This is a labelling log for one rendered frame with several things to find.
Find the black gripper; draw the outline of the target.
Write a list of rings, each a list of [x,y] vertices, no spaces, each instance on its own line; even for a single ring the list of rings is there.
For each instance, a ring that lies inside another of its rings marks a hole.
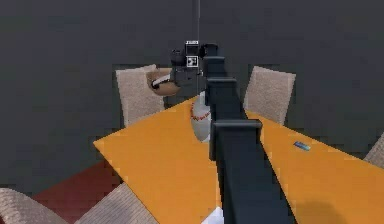
[[[183,93],[200,93],[203,89],[203,72],[199,55],[187,55],[184,50],[173,50],[170,60],[171,73],[155,79],[151,87],[158,89],[161,83],[171,80]]]

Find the brown bowl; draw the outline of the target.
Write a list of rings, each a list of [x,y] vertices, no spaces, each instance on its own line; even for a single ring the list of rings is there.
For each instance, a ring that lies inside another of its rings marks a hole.
[[[171,80],[166,83],[161,83],[158,89],[153,89],[151,83],[162,76],[171,73],[170,68],[156,68],[154,71],[150,71],[146,74],[148,87],[159,96],[173,96],[179,91],[179,87]]]

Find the orange table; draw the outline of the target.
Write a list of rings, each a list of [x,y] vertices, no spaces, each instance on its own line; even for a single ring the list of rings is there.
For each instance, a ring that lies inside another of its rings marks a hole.
[[[201,224],[220,204],[190,110],[185,101],[94,143],[159,224]],[[384,224],[384,169],[270,120],[261,141],[297,224]]]

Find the white flat object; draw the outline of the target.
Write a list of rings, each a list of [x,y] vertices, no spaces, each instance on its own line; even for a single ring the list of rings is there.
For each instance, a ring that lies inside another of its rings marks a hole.
[[[224,215],[221,207],[216,207],[201,224],[224,224]]]

